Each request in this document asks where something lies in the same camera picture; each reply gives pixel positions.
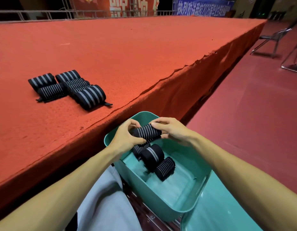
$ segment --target person's right arm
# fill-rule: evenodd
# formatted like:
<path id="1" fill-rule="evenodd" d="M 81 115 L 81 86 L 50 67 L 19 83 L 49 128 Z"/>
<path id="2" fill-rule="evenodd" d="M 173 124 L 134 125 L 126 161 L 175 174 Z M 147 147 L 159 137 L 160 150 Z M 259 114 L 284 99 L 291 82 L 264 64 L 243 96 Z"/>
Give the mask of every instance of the person's right arm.
<path id="1" fill-rule="evenodd" d="M 297 194 L 258 168 L 189 130 L 174 118 L 158 118 L 152 126 L 170 138 L 193 146 L 243 209 L 263 230 L 297 230 Z"/>

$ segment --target metal railing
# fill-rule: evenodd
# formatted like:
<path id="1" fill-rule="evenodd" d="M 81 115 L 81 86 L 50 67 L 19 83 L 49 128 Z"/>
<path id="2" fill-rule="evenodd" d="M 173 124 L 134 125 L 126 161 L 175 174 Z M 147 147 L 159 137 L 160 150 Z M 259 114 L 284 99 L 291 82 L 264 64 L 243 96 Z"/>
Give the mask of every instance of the metal railing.
<path id="1" fill-rule="evenodd" d="M 125 18 L 125 17 L 153 17 L 175 15 L 175 11 L 163 10 L 0 10 L 0 15 L 14 14 L 18 15 L 19 20 L 0 21 L 6 22 L 37 22 L 37 21 L 55 21 L 55 20 L 83 20 L 98 18 Z M 30 14 L 40 14 L 39 18 L 32 20 Z"/>

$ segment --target chair seat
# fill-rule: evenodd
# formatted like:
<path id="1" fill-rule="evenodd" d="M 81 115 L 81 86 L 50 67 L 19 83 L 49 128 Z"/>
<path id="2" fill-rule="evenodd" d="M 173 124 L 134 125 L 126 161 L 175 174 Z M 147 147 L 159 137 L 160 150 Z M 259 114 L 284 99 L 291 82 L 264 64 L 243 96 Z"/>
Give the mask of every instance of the chair seat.
<path id="1" fill-rule="evenodd" d="M 260 40 L 262 40 L 262 39 L 270 39 L 270 38 L 271 38 L 271 36 L 265 36 L 265 35 L 262 35 L 262 36 L 259 37 Z"/>

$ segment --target person's left hand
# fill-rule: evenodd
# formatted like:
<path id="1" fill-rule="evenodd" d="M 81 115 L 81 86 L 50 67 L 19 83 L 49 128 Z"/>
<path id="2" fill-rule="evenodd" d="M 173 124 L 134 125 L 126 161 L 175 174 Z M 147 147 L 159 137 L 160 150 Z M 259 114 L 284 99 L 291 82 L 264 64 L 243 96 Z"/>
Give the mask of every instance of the person's left hand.
<path id="1" fill-rule="evenodd" d="M 140 127 L 138 121 L 128 119 L 117 129 L 113 140 L 108 146 L 115 154 L 115 161 L 119 160 L 121 155 L 129 151 L 133 146 L 146 143 L 145 139 L 134 137 L 129 133 L 132 129 Z"/>

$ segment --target person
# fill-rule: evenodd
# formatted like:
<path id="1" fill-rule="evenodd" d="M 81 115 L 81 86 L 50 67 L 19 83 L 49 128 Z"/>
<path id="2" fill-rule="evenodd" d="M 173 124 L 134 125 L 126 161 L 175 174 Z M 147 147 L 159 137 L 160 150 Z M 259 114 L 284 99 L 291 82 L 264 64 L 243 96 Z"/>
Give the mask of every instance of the person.
<path id="1" fill-rule="evenodd" d="M 151 125 L 162 130 L 162 138 L 195 148 L 263 230 L 297 230 L 297 194 L 174 118 L 157 118 Z M 0 230 L 62 231 L 77 210 L 81 213 L 78 230 L 141 230 L 128 199 L 115 186 L 120 179 L 115 179 L 110 166 L 134 145 L 146 142 L 129 133 L 139 127 L 136 120 L 124 122 L 108 147 L 14 210 L 0 221 Z M 90 195 L 103 177 L 106 195 Z M 82 207 L 85 201 L 88 208 Z"/>

